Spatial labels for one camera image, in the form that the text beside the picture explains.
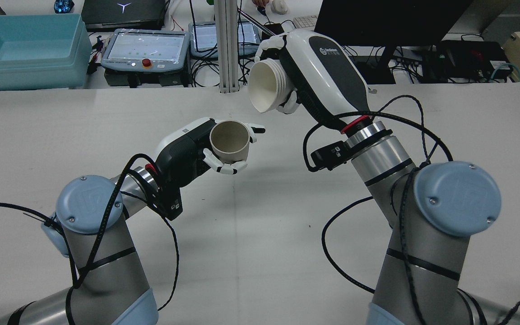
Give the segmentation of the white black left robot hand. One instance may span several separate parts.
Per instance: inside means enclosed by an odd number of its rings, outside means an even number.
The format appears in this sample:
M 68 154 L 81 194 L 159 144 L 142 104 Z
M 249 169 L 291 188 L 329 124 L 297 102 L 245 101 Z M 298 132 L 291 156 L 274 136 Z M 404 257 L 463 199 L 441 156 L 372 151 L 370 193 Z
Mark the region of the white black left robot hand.
M 261 124 L 197 119 L 161 140 L 156 148 L 156 179 L 162 188 L 180 188 L 209 169 L 235 175 L 247 167 L 250 144 L 265 132 Z

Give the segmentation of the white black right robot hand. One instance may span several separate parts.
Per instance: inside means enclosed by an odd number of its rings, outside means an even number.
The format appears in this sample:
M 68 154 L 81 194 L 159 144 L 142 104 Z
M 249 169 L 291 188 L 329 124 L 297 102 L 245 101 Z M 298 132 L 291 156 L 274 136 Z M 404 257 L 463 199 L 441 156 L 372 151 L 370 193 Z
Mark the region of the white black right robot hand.
M 318 123 L 344 135 L 365 127 L 355 116 L 341 116 L 369 111 L 364 78 L 337 42 L 306 29 L 262 41 L 247 88 L 260 113 L 291 114 L 304 106 Z

